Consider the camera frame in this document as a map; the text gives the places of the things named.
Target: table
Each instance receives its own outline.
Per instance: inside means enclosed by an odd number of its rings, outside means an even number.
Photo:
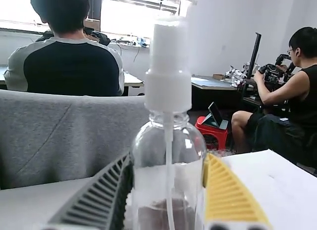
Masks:
[[[4,73],[6,71],[7,65],[0,65],[0,85],[5,85]],[[124,96],[128,96],[129,87],[142,87],[144,83],[137,77],[125,72],[124,73]]]
[[[216,80],[211,76],[195,76],[191,80],[193,86],[202,90],[237,90],[231,83]]]
[[[252,192],[274,230],[317,229],[317,178],[267,150],[223,158]],[[0,191],[1,229],[46,223],[88,179]]]

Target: white spray nozzle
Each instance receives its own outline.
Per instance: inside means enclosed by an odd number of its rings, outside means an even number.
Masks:
[[[171,16],[154,25],[151,65],[145,77],[145,106],[151,111],[182,113],[192,105],[185,18]]]

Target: spray bottle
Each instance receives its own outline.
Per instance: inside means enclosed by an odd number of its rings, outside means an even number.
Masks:
[[[131,151],[133,230],[203,229],[206,144],[186,113],[192,92],[187,46],[183,17],[157,20],[145,79],[150,121]]]

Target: window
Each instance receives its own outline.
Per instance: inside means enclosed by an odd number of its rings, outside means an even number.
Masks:
[[[0,0],[0,28],[37,32],[49,30],[33,10],[30,0]]]
[[[178,14],[179,4],[180,0],[103,0],[101,31],[111,39],[150,38],[155,19]]]

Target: gray fabric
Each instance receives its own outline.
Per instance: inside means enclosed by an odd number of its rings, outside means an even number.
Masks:
[[[90,177],[128,151],[144,97],[0,91],[1,189]]]

